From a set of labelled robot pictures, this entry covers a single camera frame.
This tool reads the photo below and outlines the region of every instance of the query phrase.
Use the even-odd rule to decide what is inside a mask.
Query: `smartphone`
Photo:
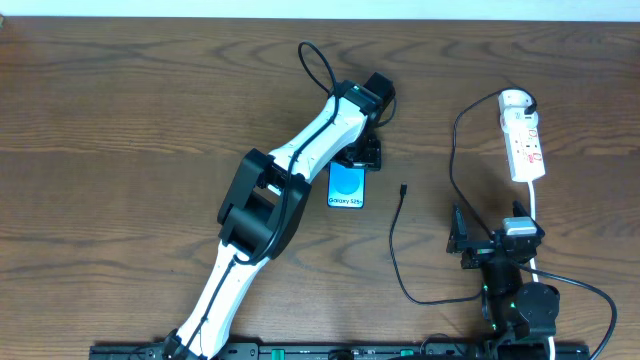
[[[362,209],[364,207],[364,169],[349,169],[338,163],[329,164],[330,207]]]

